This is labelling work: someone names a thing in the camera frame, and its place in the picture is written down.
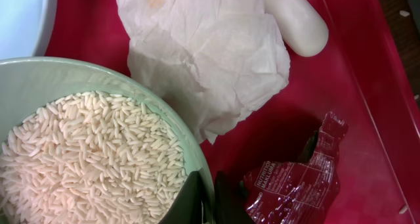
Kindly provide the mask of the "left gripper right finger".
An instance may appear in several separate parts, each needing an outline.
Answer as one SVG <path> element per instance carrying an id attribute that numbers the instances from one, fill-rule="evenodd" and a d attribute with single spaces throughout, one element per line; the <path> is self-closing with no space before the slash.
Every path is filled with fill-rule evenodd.
<path id="1" fill-rule="evenodd" d="M 215 178 L 215 219 L 216 224 L 254 224 L 221 171 Z"/>

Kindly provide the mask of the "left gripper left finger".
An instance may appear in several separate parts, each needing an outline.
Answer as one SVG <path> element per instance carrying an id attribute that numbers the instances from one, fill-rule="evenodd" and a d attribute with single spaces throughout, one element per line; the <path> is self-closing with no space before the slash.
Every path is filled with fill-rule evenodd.
<path id="1" fill-rule="evenodd" d="M 202 224 L 203 195 L 201 176 L 193 171 L 159 224 Z"/>

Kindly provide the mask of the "white rice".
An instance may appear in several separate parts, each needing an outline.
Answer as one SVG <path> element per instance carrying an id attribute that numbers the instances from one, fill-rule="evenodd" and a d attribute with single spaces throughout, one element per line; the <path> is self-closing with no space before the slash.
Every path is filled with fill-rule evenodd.
<path id="1" fill-rule="evenodd" d="M 9 223 L 158 223 L 187 174 L 179 138 L 143 102 L 87 91 L 38 108 L 1 144 Z"/>

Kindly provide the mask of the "green bowl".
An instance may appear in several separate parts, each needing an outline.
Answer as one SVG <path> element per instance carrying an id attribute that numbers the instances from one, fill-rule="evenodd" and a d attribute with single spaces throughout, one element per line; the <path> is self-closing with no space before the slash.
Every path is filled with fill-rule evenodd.
<path id="1" fill-rule="evenodd" d="M 12 58 L 1 61 L 1 140 L 39 107 L 75 93 L 103 91 L 145 102 L 172 128 L 184 150 L 185 169 L 198 171 L 203 182 L 203 207 L 215 223 L 215 189 L 205 156 L 180 116 L 160 97 L 135 80 L 89 62 L 57 57 Z"/>

